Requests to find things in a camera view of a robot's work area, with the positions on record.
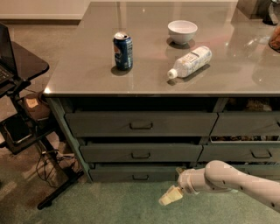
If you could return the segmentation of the grey drawer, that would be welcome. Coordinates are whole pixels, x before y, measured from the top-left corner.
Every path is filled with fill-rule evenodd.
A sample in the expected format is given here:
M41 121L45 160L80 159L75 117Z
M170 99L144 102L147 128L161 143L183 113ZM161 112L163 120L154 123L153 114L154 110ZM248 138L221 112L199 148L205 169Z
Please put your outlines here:
M176 181L176 169L188 169L188 163L170 164L97 164L89 171L94 182L164 182Z
M279 162L280 143L213 143L205 145L198 161Z
M91 143L80 147L88 163L193 162L202 150L190 143Z
M232 167L240 172L263 179L280 179L280 166L276 164L232 164Z
M217 119L204 112L76 112L65 115L75 137L203 137Z
M279 135L279 112L219 113L212 131L213 137Z

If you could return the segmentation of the grey drawer cabinet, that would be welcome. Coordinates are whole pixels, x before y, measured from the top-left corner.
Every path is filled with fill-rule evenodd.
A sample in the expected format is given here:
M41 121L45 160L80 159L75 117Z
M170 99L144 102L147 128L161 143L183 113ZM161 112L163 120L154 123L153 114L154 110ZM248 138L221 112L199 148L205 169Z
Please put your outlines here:
M168 24L186 20L198 26L184 45L174 43ZM133 42L133 66L116 67L113 38L126 32ZM212 136L219 113L279 112L280 56L269 47L271 26L245 17L235 2L91 3L73 35L45 96L88 179L97 164L188 163L200 168L209 144L279 143L279 136ZM175 61L206 46L211 60L185 78L169 79ZM204 112L217 119L208 136L77 137L66 114L76 112ZM80 147L89 144L195 144L193 162L88 163Z

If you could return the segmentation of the white plastic bottle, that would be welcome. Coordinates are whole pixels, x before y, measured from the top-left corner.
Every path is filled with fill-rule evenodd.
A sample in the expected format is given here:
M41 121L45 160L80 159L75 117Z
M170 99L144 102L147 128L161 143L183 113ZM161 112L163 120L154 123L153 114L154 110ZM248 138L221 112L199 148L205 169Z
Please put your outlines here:
M206 46L200 46L177 59L173 68L167 72L167 76L169 79L185 78L206 65L211 58L211 50Z

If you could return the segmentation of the blue soda can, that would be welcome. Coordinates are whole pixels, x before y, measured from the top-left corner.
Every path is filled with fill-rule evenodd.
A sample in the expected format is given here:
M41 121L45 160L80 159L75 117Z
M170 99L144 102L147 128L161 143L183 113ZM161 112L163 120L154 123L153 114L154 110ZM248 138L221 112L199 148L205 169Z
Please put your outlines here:
M133 42L126 32L119 31L113 38L115 65L120 70L129 70L133 66Z

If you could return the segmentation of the brown bag under stand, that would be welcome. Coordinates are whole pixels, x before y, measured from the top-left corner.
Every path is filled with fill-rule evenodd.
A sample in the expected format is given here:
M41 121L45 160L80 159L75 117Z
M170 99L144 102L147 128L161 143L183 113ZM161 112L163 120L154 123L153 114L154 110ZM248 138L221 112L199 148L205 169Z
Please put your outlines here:
M28 94L24 97L24 108L26 113L35 121L48 119L51 110L46 102L43 92Z

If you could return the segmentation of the white bowl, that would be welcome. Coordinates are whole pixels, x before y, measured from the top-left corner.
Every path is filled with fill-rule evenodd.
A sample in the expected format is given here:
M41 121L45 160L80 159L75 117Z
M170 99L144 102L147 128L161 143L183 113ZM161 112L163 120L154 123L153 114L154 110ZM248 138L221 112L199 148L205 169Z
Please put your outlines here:
M178 45L184 45L190 41L197 30L198 26L195 23L186 20L176 20L168 24L169 35Z

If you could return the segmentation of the black laptop stand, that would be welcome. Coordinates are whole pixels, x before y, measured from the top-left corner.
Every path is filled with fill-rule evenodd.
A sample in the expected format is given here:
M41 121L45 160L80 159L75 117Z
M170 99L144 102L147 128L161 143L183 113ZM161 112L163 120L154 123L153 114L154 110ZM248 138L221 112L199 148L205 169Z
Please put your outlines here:
M47 155L46 161L51 160L53 166L60 166L60 162L64 159L75 159L74 154L59 153L46 138L52 132L58 131L62 134L53 115L37 119L32 115L27 104L31 98L19 96L21 91L31 85L31 80L49 70L49 64L16 42L11 43L11 50L18 71L11 78L11 88L5 90L3 95L10 98L17 113L1 122L1 134L4 139L1 146L17 155L33 144L37 144L41 149L40 157Z

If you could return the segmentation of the brown object at counter edge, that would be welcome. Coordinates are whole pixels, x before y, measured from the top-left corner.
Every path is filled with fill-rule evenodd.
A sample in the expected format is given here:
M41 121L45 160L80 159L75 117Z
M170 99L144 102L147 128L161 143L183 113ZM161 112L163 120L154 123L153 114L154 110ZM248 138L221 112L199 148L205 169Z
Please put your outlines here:
M269 46L273 50L280 52L280 26L279 25L275 28L275 30L273 31L269 39Z

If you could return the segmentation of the black laptop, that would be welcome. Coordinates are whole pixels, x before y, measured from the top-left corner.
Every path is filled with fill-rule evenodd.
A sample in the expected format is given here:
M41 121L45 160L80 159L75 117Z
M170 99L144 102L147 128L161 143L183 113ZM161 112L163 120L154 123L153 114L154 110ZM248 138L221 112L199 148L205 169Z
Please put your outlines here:
M0 84L18 74L9 29L0 24Z

